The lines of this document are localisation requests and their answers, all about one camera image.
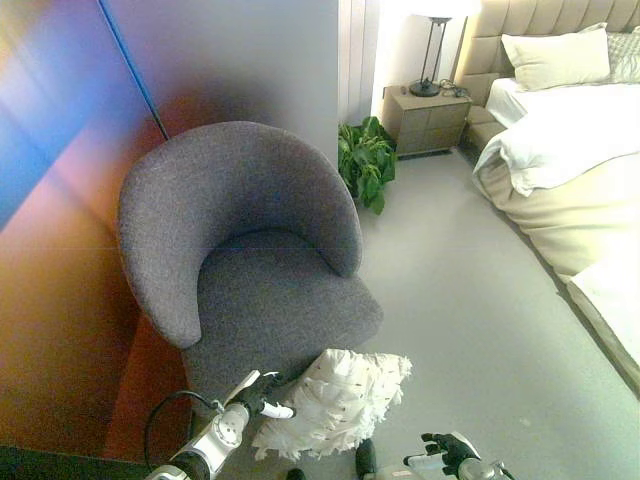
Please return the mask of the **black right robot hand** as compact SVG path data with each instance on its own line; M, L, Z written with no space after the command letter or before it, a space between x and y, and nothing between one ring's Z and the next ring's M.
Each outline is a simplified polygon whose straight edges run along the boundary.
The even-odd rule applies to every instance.
M405 456L403 459L403 464L414 470L419 466L425 466L428 456L441 454L443 474L460 479L459 469L464 461L467 459L481 460L475 447L458 432L449 434L423 433L420 438L425 443L425 454Z

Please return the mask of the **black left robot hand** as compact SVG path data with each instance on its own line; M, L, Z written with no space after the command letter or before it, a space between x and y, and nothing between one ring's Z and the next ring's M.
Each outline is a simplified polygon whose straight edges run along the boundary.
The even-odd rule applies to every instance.
M272 390L283 384L283 376L277 371L261 374L258 370L252 370L241 383L229 394L224 407L240 404L246 408L250 416L261 414L273 419L291 419L296 416L296 409L272 404L268 396Z

